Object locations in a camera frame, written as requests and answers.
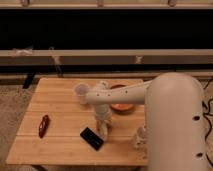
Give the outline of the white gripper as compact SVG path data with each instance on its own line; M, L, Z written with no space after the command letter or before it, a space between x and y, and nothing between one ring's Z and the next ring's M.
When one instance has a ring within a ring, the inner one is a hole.
M95 118L96 118L96 129L99 134L103 133L103 125L106 125L106 134L110 134L112 131L112 111L108 104L96 105Z

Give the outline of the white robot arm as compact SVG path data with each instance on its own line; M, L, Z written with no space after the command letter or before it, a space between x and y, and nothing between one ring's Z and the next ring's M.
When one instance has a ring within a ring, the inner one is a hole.
M177 72L123 88L91 90L86 95L94 105L145 106L147 171L208 171L203 98L201 83Z

